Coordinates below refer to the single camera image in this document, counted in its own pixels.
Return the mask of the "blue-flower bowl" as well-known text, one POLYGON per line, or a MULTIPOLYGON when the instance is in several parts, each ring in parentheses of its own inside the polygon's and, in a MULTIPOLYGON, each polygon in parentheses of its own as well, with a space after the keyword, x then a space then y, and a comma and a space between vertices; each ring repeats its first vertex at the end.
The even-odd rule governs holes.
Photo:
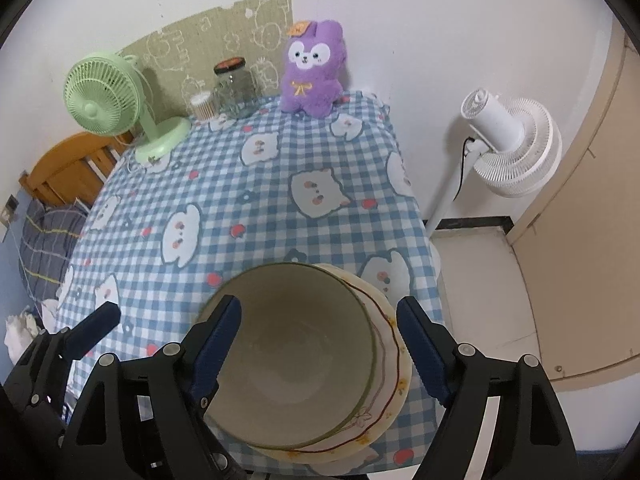
POLYGON ((335 274, 303 263, 255 266, 201 308, 239 299, 240 328, 206 420, 255 448, 303 448, 344 426, 369 393, 378 352, 370 316, 335 274))

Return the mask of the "beige door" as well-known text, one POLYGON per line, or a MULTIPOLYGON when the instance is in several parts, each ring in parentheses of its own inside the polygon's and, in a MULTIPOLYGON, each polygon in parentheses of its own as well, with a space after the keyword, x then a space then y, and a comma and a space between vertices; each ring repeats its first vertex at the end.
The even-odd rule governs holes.
POLYGON ((508 240, 554 388, 638 373, 639 55, 620 24, 582 126, 508 240))

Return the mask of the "wall power socket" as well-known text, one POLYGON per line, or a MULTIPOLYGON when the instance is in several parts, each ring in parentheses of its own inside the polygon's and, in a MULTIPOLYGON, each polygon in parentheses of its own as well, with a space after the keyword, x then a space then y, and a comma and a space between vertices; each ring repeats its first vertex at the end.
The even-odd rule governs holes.
POLYGON ((1 209, 0 221, 4 226, 9 226, 15 218, 18 200, 10 195, 1 209))

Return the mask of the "white crumpled clothing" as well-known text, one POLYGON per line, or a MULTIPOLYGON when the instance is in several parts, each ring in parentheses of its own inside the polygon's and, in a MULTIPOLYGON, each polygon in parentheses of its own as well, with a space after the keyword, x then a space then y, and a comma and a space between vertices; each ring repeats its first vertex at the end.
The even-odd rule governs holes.
POLYGON ((39 327, 35 317, 29 312, 10 314, 6 317, 6 336, 4 344, 9 358, 16 364, 32 341, 39 335, 39 327))

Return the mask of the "glass jar with lid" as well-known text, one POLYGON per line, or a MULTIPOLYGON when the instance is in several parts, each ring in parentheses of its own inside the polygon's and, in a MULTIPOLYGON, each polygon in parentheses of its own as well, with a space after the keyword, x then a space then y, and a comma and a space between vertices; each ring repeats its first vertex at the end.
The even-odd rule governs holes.
POLYGON ((214 66, 217 77, 214 93, 219 110, 235 119, 247 118, 255 110, 256 87, 245 65, 245 58, 235 56, 214 66))

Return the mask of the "white standing fan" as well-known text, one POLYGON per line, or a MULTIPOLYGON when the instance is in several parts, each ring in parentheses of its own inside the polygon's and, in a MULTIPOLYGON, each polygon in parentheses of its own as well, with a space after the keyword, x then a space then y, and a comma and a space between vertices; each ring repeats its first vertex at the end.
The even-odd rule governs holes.
POLYGON ((469 93, 460 117, 473 131, 448 178, 426 234, 432 235, 471 172, 494 194, 521 198, 543 188, 558 170, 562 136, 549 111, 532 99, 500 101, 484 88, 469 93))

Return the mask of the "green patterned wall mat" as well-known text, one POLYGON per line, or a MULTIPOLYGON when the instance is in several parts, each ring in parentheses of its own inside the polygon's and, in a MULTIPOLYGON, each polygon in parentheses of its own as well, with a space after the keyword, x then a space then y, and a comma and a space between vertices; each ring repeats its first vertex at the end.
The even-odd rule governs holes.
POLYGON ((293 0, 242 0, 173 22, 118 53, 138 58, 155 117, 191 113, 192 96, 214 88, 214 66, 240 56, 260 93, 279 92, 293 0))

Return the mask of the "grey plaid pillow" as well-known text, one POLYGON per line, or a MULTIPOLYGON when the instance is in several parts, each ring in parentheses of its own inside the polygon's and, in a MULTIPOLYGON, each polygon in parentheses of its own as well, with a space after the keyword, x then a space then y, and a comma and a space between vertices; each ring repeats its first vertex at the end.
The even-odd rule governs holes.
POLYGON ((87 213, 76 205, 44 206, 32 200, 24 217, 18 268, 35 302, 56 298, 87 213))

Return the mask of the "blue checkered tablecloth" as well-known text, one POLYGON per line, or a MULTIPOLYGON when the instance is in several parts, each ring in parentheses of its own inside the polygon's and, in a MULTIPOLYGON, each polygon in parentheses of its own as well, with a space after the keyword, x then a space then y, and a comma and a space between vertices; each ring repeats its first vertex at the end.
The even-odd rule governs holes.
POLYGON ((122 319, 73 364, 68 390, 81 392, 102 353, 137 359, 180 340, 223 282, 280 261, 332 264, 442 319, 439 256, 376 96, 347 92, 321 119, 267 100, 250 117, 194 125, 159 162, 123 154, 81 231, 55 322, 74 326, 105 301, 122 319))

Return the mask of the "toothpick container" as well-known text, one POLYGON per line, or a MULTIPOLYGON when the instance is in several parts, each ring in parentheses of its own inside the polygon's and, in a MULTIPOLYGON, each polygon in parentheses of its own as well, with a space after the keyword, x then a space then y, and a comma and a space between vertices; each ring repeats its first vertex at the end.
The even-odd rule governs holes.
POLYGON ((194 117, 199 122, 208 122, 217 115, 213 93, 210 91, 202 91, 191 96, 190 105, 194 117))

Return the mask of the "green desk fan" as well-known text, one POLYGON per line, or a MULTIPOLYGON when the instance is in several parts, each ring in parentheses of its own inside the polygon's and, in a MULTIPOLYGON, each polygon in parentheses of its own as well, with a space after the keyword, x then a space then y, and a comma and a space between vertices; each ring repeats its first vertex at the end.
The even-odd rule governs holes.
POLYGON ((185 117, 157 122, 151 105, 152 87, 143 75, 137 55, 110 52, 89 54, 68 72, 63 100, 78 125, 97 136, 120 136, 139 127, 136 148, 140 165, 151 165, 169 155, 191 131, 185 117))

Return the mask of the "purple plush bunny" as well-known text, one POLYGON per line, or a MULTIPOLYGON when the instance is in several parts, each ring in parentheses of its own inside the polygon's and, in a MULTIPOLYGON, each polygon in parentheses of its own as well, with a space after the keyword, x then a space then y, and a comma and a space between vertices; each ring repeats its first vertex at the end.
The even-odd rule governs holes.
POLYGON ((288 31, 280 110, 325 118, 343 93, 341 72, 347 58, 338 21, 299 21, 288 31))

